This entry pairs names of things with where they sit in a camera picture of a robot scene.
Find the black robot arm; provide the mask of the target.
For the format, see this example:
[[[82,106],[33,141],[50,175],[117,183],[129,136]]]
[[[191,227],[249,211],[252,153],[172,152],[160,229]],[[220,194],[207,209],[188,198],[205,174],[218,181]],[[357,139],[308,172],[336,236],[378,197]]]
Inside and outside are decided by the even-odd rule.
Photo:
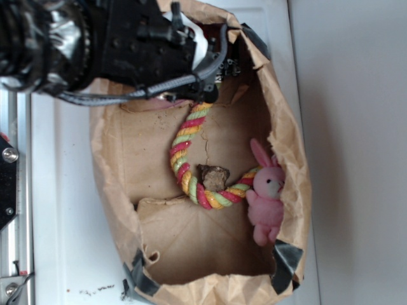
[[[156,1],[2,1],[1,85],[84,106],[213,103],[240,73],[226,31],[205,37],[178,2],[164,15]]]

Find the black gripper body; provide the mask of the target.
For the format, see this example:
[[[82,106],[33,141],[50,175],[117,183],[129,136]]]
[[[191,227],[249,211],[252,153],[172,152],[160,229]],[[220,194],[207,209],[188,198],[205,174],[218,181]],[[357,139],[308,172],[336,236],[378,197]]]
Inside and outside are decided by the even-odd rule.
[[[99,95],[97,104],[120,104],[163,95],[214,103],[226,75],[227,23],[192,21],[179,1],[162,13],[157,1],[96,1],[100,46],[97,75],[132,86],[130,93]]]

